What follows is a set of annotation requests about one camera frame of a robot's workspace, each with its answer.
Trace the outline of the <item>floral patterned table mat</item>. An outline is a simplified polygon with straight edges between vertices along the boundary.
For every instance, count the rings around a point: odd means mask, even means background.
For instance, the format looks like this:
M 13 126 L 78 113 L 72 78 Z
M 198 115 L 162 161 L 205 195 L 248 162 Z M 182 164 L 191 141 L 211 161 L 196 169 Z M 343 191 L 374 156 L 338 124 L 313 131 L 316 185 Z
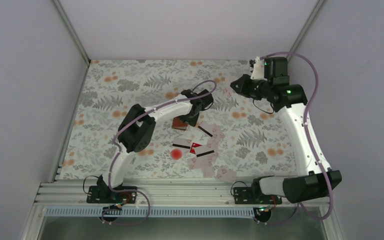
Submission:
M 278 114 L 266 101 L 236 94 L 230 83 L 250 73 L 247 60 L 94 60 L 79 99 L 68 141 L 61 180 L 80 180 L 107 172 L 117 147 L 111 143 L 118 127 L 135 104 L 143 107 L 171 100 L 181 91 L 213 91 L 213 105 L 198 121 L 216 124 L 225 134 L 217 169 L 231 169 L 236 177 L 293 176 L 296 160 L 292 143 Z M 172 128 L 170 120 L 158 123 L 150 144 L 132 160 L 129 179 L 204 178 L 200 169 L 189 169 L 183 152 L 173 160 L 175 138 L 205 145 L 209 137 L 197 126 Z

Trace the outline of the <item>red card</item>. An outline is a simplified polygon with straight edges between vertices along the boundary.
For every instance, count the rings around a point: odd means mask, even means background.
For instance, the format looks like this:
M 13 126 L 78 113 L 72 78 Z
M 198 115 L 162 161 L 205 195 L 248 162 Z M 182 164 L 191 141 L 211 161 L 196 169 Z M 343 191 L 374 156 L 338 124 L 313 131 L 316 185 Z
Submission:
M 199 147 L 201 147 L 201 146 L 202 146 L 202 144 L 193 142 L 192 145 L 191 145 L 191 147 L 190 147 L 189 152 L 190 152 L 191 154 L 194 154 L 194 155 L 195 155 L 195 154 L 196 154 L 196 148 L 199 148 Z

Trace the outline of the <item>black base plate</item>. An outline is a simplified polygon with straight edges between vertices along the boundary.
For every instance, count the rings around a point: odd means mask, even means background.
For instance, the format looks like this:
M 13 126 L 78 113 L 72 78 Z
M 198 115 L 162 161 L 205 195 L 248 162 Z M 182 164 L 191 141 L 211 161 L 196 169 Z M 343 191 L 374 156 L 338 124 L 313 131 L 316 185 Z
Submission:
M 261 190 L 252 187 L 234 187 L 231 191 L 236 205 L 280 205 L 282 198 L 274 195 L 265 195 Z
M 114 192 L 111 190 L 100 190 L 98 186 L 90 186 L 89 196 L 86 198 L 88 204 L 134 204 L 137 197 L 136 186 L 118 186 L 116 190 L 129 190 L 125 192 Z

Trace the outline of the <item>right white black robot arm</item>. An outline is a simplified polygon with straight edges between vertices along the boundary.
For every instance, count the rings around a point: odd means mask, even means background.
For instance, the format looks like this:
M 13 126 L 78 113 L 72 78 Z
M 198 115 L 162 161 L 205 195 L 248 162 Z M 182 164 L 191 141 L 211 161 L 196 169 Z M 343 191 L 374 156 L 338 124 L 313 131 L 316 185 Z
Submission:
M 329 197 L 342 181 L 339 170 L 332 170 L 318 143 L 309 116 L 309 101 L 303 87 L 291 84 L 285 57 L 256 57 L 250 61 L 252 72 L 230 86 L 240 96 L 267 100 L 281 118 L 291 141 L 297 175 L 265 176 L 251 185 L 251 198 L 258 204 L 270 196 L 286 198 L 290 203 Z

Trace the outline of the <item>white card black stripe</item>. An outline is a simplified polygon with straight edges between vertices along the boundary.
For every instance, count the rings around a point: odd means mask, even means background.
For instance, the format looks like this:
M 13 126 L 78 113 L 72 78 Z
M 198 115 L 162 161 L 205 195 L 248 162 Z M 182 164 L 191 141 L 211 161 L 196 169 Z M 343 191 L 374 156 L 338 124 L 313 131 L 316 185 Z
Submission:
M 191 139 L 186 139 L 186 138 L 181 138 L 181 137 L 176 137 L 173 142 L 172 146 L 175 148 L 181 148 L 181 149 L 190 149 L 192 146 L 192 140 Z

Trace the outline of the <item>aluminium rail frame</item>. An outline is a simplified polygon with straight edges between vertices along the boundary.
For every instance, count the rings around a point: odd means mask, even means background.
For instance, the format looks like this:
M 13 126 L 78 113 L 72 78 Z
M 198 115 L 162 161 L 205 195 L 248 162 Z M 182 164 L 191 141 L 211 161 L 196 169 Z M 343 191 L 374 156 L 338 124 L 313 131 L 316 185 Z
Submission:
M 60 180 L 40 184 L 36 205 L 86 205 L 85 189 L 95 180 Z M 153 207 L 234 207 L 231 184 L 212 178 L 126 179 L 124 184 L 136 186 Z

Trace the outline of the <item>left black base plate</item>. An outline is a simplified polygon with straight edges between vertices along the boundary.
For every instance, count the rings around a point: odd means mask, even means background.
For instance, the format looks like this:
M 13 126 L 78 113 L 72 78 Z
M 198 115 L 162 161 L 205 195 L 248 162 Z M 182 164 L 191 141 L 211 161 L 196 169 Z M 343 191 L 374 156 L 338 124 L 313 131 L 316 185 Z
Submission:
M 88 204 L 134 204 L 137 197 L 136 186 L 118 186 L 116 190 L 129 190 L 125 192 L 114 192 L 111 190 L 100 190 L 98 186 L 90 186 L 89 196 L 86 198 Z

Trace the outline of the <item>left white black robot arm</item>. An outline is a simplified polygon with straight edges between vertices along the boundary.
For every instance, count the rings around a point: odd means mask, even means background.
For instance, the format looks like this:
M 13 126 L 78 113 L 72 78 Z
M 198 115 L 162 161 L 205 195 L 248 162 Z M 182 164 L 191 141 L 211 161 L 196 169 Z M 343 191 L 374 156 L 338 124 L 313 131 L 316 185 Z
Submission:
M 111 203 L 119 197 L 118 186 L 123 184 L 129 164 L 136 153 L 150 144 L 158 123 L 179 118 L 182 123 L 194 127 L 200 112 L 209 108 L 213 102 L 211 91 L 204 89 L 195 93 L 187 89 L 176 98 L 157 106 L 133 105 L 112 140 L 118 152 L 114 155 L 108 172 L 102 174 L 96 182 L 98 198 Z

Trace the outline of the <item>brown leather card holder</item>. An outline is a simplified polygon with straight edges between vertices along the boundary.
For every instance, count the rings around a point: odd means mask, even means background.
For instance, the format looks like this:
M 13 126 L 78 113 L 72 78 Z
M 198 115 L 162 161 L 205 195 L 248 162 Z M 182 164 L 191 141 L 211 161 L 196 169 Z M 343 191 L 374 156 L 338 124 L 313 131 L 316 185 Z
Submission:
M 179 118 L 174 118 L 172 121 L 172 126 L 174 130 L 186 131 L 188 128 L 188 123 L 181 121 Z

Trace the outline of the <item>red round spot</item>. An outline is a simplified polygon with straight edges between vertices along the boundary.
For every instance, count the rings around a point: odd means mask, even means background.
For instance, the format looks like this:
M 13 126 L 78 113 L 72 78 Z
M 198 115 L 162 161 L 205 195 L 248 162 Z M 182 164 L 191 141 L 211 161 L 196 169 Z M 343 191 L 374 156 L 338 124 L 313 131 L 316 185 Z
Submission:
M 170 152 L 170 156 L 173 160 L 177 161 L 183 157 L 183 153 L 180 149 L 175 148 Z

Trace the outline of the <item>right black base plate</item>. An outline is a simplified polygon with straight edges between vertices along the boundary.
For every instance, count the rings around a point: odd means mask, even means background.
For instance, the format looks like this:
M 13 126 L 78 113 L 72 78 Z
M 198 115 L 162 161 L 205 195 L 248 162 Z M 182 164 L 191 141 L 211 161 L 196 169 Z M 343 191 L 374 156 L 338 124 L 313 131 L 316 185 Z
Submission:
M 231 191 L 236 205 L 280 205 L 282 198 L 274 195 L 265 195 L 261 190 L 252 187 L 234 187 Z

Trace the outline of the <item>white pink card lowest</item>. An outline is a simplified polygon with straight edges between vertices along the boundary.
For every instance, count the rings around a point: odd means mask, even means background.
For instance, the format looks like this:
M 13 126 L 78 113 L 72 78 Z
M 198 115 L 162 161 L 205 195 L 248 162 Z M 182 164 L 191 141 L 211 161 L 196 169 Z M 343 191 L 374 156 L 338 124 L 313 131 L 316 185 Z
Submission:
M 219 168 L 216 171 L 215 178 L 222 182 L 233 183 L 236 181 L 237 173 L 228 168 Z

